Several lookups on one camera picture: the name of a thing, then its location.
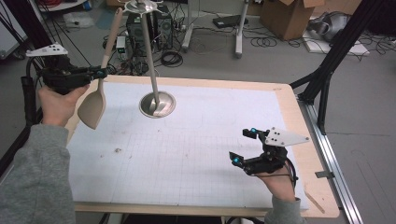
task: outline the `desk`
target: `desk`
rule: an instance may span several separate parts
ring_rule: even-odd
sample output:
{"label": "desk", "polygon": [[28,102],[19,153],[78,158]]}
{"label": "desk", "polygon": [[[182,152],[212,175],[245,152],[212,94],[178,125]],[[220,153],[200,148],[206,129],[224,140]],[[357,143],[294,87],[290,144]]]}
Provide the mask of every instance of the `desk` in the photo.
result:
{"label": "desk", "polygon": [[[136,84],[149,84],[149,77],[119,77],[108,76],[106,81]],[[282,117],[289,131],[309,136],[304,118],[298,106],[291,87],[287,84],[253,83],[238,81],[220,81],[203,79],[183,79],[159,77],[158,84],[185,86],[185,87],[212,87],[240,90],[273,91],[276,94]],[[78,117],[71,118],[66,126],[72,137],[78,123]],[[303,211],[304,217],[337,217],[338,206],[326,178],[317,178],[315,172],[322,171],[318,154],[312,142],[293,147],[294,156],[304,180],[304,191],[309,202],[309,209]],[[110,212],[110,213],[137,213],[137,214],[167,214],[167,215],[195,215],[195,216],[237,216],[262,217],[265,209],[260,208],[227,208],[203,206],[172,206],[146,204],[114,204],[114,203],[76,203],[77,211]]]}

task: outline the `floor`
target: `floor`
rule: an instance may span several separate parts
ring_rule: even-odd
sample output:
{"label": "floor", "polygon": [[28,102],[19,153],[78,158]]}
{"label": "floor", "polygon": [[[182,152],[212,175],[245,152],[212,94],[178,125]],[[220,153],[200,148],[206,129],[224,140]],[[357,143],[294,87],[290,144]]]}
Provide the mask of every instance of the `floor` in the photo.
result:
{"label": "floor", "polygon": [[[104,8],[90,15],[98,21]],[[195,23],[214,28],[213,15],[199,17]],[[247,29],[262,27],[257,17],[249,17]],[[108,30],[97,26],[71,30],[68,35],[92,64],[100,64],[103,37]],[[259,36],[245,33],[246,36]],[[156,67],[161,77],[240,80],[291,83],[315,71],[325,55],[308,53],[277,40],[271,48],[254,47],[243,39],[243,57],[235,59],[234,36],[195,30],[191,48],[182,53],[178,68]],[[69,44],[69,57],[77,66],[86,66]],[[374,49],[375,44],[367,46]],[[396,52],[381,55],[371,51],[361,62],[347,56],[335,71],[330,88],[326,131],[335,156],[360,211],[364,223],[394,223],[396,219]],[[3,156],[24,126],[20,77],[26,61],[13,58],[0,61],[0,156]],[[339,218],[309,218],[309,223],[347,223]],[[98,223],[102,214],[78,213],[78,223]]]}

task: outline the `hand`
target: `hand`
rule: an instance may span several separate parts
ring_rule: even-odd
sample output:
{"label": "hand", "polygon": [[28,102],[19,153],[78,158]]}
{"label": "hand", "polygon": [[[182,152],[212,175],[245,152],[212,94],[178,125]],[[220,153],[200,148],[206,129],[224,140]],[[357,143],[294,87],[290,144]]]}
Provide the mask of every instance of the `hand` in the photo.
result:
{"label": "hand", "polygon": [[260,173],[256,174],[256,176],[264,182],[271,193],[278,199],[285,202],[296,201],[289,171],[285,166],[271,174]]}
{"label": "hand", "polygon": [[76,103],[90,86],[76,88],[66,95],[61,95],[47,86],[38,91],[38,97],[43,108],[43,124],[64,127],[73,116]]}

